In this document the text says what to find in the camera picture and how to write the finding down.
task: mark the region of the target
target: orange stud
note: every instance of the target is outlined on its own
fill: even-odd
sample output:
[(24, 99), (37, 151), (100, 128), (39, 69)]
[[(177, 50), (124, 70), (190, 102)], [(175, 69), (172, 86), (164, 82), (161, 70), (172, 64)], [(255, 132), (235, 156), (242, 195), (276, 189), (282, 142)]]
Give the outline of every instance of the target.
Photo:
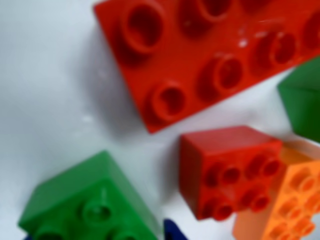
[(312, 195), (305, 204), (306, 209), (311, 211), (313, 214), (320, 212), (320, 192)]
[(298, 221), (293, 230), (300, 236), (304, 237), (309, 235), (316, 228), (315, 224), (310, 221), (309, 218), (305, 217)]
[(302, 171), (292, 178), (291, 186), (299, 193), (305, 193), (316, 185), (316, 178), (309, 172)]
[(279, 213), (286, 220), (293, 220), (301, 215), (302, 208), (299, 206), (298, 200), (293, 198), (281, 206)]
[(291, 237), (292, 234), (285, 223), (276, 226), (270, 233), (272, 240), (291, 240)]

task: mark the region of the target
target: orange toy brick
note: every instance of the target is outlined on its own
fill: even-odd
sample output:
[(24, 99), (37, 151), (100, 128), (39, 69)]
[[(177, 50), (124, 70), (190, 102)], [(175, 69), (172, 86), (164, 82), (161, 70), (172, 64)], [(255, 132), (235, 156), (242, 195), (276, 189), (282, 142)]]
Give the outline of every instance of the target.
[(284, 147), (285, 169), (271, 186), (271, 203), (260, 213), (240, 212), (233, 235), (237, 240), (299, 240), (309, 235), (320, 212), (320, 160)]
[(282, 163), (282, 142), (247, 126), (184, 134), (179, 189), (198, 220), (268, 205), (269, 188)]

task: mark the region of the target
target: building block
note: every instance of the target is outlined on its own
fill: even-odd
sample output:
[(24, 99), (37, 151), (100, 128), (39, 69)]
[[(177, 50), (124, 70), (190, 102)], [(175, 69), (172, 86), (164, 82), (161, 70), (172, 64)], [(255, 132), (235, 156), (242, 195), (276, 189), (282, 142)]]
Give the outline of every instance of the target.
[(165, 219), (164, 224), (164, 240), (188, 240), (180, 231), (174, 221)]
[(33, 240), (156, 240), (161, 229), (105, 151), (40, 184), (19, 226)]
[(150, 133), (320, 53), (319, 0), (108, 0), (94, 11)]
[(278, 86), (294, 132), (320, 143), (320, 57), (295, 69)]
[(271, 203), (260, 213), (237, 215), (237, 240), (299, 240), (314, 229), (312, 216), (320, 212), (320, 160), (284, 147), (285, 167), (271, 186)]
[(263, 210), (282, 164), (282, 142), (247, 126), (184, 134), (179, 188), (198, 220)]

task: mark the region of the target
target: red toy brick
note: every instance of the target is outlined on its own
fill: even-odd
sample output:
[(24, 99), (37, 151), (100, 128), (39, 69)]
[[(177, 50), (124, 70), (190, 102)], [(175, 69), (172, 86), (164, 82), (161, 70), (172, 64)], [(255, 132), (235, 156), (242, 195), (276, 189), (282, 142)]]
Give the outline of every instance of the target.
[(319, 0), (108, 0), (94, 10), (151, 133), (320, 52)]
[(184, 134), (179, 188), (198, 220), (265, 209), (282, 142), (247, 126)]

